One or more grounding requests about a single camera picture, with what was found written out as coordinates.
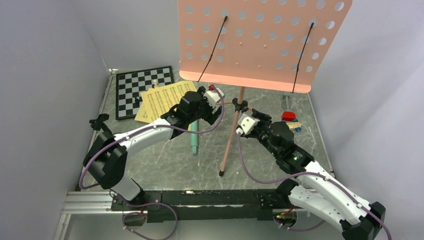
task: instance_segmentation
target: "black clamp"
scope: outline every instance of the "black clamp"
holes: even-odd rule
[[[239,111],[239,112],[247,112],[247,110],[249,110],[248,108],[248,101],[243,100],[241,102],[241,104],[239,104],[239,100],[237,99],[237,97],[232,99],[232,104],[234,104],[235,106],[235,111]]]
[[[109,114],[102,113],[97,117],[97,119],[91,119],[88,122],[91,124],[90,126],[94,131],[100,131],[100,129],[101,129],[104,132],[108,132],[108,133],[112,134],[112,131],[104,123],[104,121],[107,121],[108,119],[109,119]]]

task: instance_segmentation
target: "perforated panel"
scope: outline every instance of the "perforated panel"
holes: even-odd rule
[[[292,91],[314,22],[294,89],[307,93],[351,5],[352,0],[178,0],[180,75],[199,79],[227,15],[201,81]]]

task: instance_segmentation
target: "table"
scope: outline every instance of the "table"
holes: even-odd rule
[[[176,82],[183,80],[178,71],[175,70],[173,74]],[[144,126],[145,123],[134,119],[115,120],[115,80],[115,75],[112,74],[110,87],[106,90],[104,108],[101,111],[110,115],[110,119],[105,123],[113,133],[124,133]],[[209,84],[200,82],[195,85],[196,87],[207,87]],[[225,93],[226,100],[232,100],[238,96],[238,86],[223,84],[215,84],[215,86]],[[270,115],[273,121],[280,121],[282,113],[286,110],[286,100],[281,91],[247,88],[245,100],[258,111]],[[127,159],[126,172],[128,176],[145,190],[276,188],[279,183],[263,185],[248,178],[240,163],[237,137],[234,137],[228,154],[225,175],[223,177],[218,175],[235,114],[233,105],[225,106],[225,115],[218,128],[200,135],[198,154],[192,154],[190,134],[184,133],[175,139],[150,146]],[[290,96],[290,106],[302,124],[302,131],[294,133],[295,143],[314,156],[325,170],[333,173],[309,95],[294,93]],[[199,130],[208,128],[210,128],[209,124],[200,120]],[[274,180],[286,176],[277,166],[274,157],[256,139],[242,138],[242,149],[247,168],[256,178]],[[93,177],[88,173],[84,185],[87,186],[94,182]],[[97,186],[89,191],[102,191],[102,189]]]

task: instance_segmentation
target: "red toy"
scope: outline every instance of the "red toy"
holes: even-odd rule
[[[296,114],[292,111],[285,111],[281,115],[281,120],[293,122],[296,119]]]

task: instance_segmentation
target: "checkered board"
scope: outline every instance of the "checkered board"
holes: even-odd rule
[[[141,92],[174,83],[171,66],[116,74],[116,120],[135,118],[142,104]]]

